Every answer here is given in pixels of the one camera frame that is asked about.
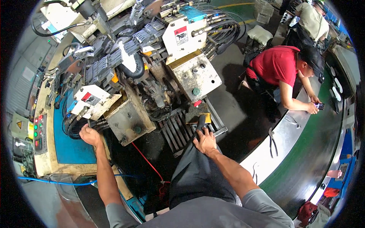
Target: smartphone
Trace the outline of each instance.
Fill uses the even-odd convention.
[[[314,106],[316,106],[317,109],[319,109],[319,110],[323,110],[324,109],[324,104],[323,103],[314,103]]]

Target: warning label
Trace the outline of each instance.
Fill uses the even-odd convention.
[[[16,124],[18,125],[19,129],[22,128],[22,122],[21,121],[17,122]]]
[[[87,92],[85,96],[81,99],[83,102],[88,103],[89,105],[95,106],[100,99],[92,95],[91,93]]]
[[[186,30],[186,26],[175,30],[174,33],[178,46],[188,41],[188,31]]]

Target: plastic crate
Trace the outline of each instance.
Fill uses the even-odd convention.
[[[267,1],[264,0],[256,0],[255,2],[255,10],[257,13],[272,16],[274,14],[274,7],[270,5]]]
[[[255,10],[254,13],[255,13],[255,18],[256,18],[257,22],[260,22],[262,24],[268,24],[269,23],[271,16],[258,13],[256,10]]]

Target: dark gray shirt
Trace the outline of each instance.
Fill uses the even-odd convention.
[[[139,225],[138,228],[294,228],[291,218],[262,189],[249,191],[241,202],[242,206],[238,206],[214,197],[195,198]],[[105,209],[110,228],[134,227],[138,224],[122,205],[108,204]]]

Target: control panel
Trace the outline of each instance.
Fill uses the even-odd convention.
[[[47,134],[46,134],[47,114],[39,115],[34,118],[34,137],[33,148],[34,155],[47,152]]]

